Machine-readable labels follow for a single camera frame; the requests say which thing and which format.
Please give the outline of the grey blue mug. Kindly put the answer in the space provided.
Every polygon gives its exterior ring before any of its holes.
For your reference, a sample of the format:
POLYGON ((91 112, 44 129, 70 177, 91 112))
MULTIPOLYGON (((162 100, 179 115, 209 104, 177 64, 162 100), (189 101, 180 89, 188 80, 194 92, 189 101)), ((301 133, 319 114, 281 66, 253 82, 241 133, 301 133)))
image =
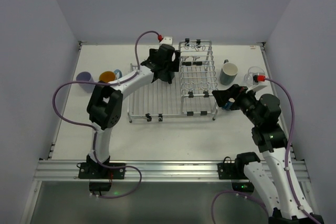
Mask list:
POLYGON ((238 67, 226 59, 220 70, 219 81, 222 85, 227 86, 235 80, 237 74, 238 74, 238 67))

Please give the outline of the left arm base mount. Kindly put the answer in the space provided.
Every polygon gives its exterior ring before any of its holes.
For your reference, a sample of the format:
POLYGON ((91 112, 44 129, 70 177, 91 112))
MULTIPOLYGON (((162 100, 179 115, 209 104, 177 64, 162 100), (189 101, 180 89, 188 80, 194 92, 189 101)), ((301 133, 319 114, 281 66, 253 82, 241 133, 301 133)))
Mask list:
POLYGON ((100 166, 98 163, 87 162, 78 163, 79 168, 78 178, 89 179, 89 191, 102 196, 103 193, 111 189, 113 179, 124 179, 125 169, 120 166, 125 166, 125 163, 105 163, 109 167, 117 167, 117 169, 109 169, 100 166))

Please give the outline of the dark green mug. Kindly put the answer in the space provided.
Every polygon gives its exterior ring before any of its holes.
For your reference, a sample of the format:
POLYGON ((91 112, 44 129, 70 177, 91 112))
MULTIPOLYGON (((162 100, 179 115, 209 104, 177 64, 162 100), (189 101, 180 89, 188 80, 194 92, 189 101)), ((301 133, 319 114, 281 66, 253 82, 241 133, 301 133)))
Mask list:
POLYGON ((167 82, 168 84, 172 84, 172 81, 175 77, 175 72, 164 71, 159 74, 159 79, 163 82, 167 82))

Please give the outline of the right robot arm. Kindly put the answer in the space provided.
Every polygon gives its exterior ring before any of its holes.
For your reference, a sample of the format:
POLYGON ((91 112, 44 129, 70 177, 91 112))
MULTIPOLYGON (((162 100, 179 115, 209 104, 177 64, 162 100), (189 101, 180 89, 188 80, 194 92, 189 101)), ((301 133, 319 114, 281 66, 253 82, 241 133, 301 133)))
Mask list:
POLYGON ((287 150, 289 141, 278 123, 280 100, 272 94, 259 99, 247 87, 232 85, 227 90, 212 92, 218 106, 232 101, 230 110, 241 110, 251 121, 252 138, 268 169, 267 176, 261 160, 254 152, 236 156, 236 171, 249 179, 261 197, 269 223, 323 223, 315 214, 301 190, 287 150))

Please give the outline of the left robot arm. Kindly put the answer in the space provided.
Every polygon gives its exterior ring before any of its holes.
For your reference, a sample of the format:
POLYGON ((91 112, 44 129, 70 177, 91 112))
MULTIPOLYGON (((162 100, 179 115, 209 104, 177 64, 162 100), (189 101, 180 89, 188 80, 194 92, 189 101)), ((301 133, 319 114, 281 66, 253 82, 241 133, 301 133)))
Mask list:
POLYGON ((95 86, 87 106, 93 127, 92 146, 86 160, 88 164, 107 167, 111 132, 121 118, 123 100, 158 79, 172 83, 173 73, 179 70, 180 55, 181 52, 173 46, 162 44, 158 49, 150 49, 149 57, 130 74, 95 86))

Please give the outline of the dark blue mug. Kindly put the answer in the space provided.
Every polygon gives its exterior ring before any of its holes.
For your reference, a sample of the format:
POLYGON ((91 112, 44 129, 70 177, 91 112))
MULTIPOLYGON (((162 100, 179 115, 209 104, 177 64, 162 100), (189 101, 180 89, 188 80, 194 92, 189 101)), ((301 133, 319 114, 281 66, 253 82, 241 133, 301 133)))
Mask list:
POLYGON ((230 98, 226 104, 222 107, 223 110, 230 111, 231 106, 234 104, 235 100, 233 98, 230 98))

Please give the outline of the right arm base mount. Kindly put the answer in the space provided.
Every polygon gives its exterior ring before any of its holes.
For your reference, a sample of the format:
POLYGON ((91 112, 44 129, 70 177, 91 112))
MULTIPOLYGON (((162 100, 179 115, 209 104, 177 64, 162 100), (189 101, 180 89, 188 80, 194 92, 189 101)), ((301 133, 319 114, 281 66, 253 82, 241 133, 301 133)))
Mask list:
POLYGON ((236 164, 229 156, 226 156, 221 163, 217 164, 218 178, 230 180, 232 189, 242 193, 253 193, 255 188, 251 182, 240 182, 247 180, 247 177, 240 173, 236 164))

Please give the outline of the light blue ceramic mug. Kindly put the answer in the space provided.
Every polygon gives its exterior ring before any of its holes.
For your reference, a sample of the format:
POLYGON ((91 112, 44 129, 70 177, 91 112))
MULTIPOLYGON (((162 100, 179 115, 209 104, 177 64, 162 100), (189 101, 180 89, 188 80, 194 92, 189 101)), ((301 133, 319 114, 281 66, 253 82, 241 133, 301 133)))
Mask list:
POLYGON ((105 71, 100 74, 99 81, 104 83, 109 83, 111 81, 115 81, 122 78, 122 71, 116 69, 114 71, 105 71))

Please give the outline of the clear glass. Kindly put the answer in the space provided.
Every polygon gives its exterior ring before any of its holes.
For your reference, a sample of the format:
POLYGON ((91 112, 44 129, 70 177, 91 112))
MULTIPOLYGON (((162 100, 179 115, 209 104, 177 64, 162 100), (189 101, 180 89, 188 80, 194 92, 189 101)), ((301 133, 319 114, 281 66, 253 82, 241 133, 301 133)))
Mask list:
POLYGON ((246 86, 252 87, 258 85, 258 81, 254 80, 254 76, 259 75, 261 76, 265 75, 265 71, 262 68, 256 66, 250 67, 244 76, 244 82, 246 86))

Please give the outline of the lavender plastic cup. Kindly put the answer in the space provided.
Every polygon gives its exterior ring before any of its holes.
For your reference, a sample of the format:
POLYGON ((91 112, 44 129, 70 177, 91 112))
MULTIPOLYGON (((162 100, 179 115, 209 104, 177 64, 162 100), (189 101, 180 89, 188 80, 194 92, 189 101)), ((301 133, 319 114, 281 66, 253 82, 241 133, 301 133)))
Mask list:
POLYGON ((85 91, 86 93, 92 93, 95 85, 91 84, 94 83, 94 79, 91 75, 91 73, 84 71, 80 72, 76 76, 76 81, 82 81, 82 83, 79 83, 78 85, 85 91))

